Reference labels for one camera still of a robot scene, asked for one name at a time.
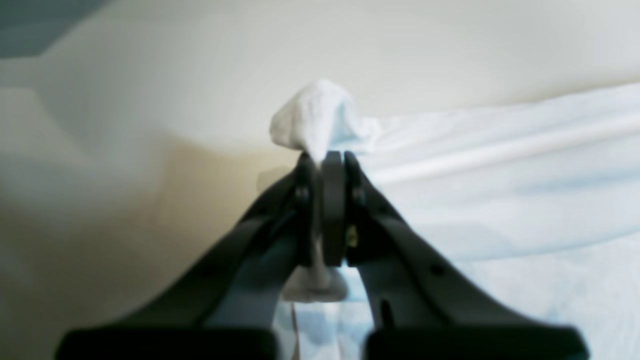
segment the white wall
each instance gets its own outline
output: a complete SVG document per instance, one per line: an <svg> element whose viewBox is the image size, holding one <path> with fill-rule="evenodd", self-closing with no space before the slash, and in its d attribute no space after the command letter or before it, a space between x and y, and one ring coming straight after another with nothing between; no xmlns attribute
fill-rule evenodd
<svg viewBox="0 0 640 360"><path fill-rule="evenodd" d="M178 276L294 161L269 119L309 81L366 115L628 83L638 19L635 0L116 0L0 60L0 357L47 358L66 326ZM198 145L159 146L159 127ZM146 186L163 189L151 205Z"/></svg>

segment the white cloth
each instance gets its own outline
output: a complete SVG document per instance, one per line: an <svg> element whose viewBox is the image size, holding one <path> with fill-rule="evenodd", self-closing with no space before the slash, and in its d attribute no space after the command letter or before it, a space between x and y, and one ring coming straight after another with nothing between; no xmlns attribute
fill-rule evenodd
<svg viewBox="0 0 640 360"><path fill-rule="evenodd" d="M321 94L327 86L310 88L303 92ZM292 101L299 108L319 104L313 96ZM324 131L313 135L314 151L354 151L414 230L498 300L540 320L577 326L592 359L640 354L640 264L633 260L640 247L640 84L349 122L339 116L341 104L334 100L318 111L333 117L290 119L296 126L279 129L289 142L276 143L299 149L310 143L304 139L310 129ZM341 129L348 136L335 136ZM350 322L362 328L361 321ZM347 327L333 327L333 338L344 338ZM350 339L362 341L365 332L359 334ZM305 338L313 336L301 337L307 359L345 354L344 341Z"/></svg>

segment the crumpled cloth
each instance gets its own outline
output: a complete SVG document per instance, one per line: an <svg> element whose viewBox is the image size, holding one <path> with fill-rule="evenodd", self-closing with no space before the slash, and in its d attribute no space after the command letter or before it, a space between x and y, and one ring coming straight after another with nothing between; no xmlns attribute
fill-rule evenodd
<svg viewBox="0 0 640 360"><path fill-rule="evenodd" d="M592 359L640 354L640 84L373 118L320 81L276 114L271 136L316 161L354 151L411 227L497 300L578 327ZM301 358L358 358L367 307L363 291L296 304Z"/></svg>

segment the beige surface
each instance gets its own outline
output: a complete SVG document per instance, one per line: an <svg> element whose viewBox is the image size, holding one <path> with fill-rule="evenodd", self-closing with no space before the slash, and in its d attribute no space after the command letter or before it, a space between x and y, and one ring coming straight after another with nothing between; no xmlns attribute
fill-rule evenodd
<svg viewBox="0 0 640 360"><path fill-rule="evenodd" d="M65 326L176 278L293 164L269 118L309 81L366 115L628 83L638 18L636 0L115 0L0 60L0 358L46 359ZM190 139L165 172L159 127Z"/></svg>

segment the white sheet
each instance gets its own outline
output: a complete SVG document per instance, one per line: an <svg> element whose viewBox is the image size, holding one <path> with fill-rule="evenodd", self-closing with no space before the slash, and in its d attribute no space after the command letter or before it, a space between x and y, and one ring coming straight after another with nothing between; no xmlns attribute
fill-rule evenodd
<svg viewBox="0 0 640 360"><path fill-rule="evenodd" d="M354 150L409 224L480 287L576 325L592 359L640 354L640 84L362 122L377 131L328 148ZM359 294L296 305L303 359L358 357L371 328Z"/></svg>

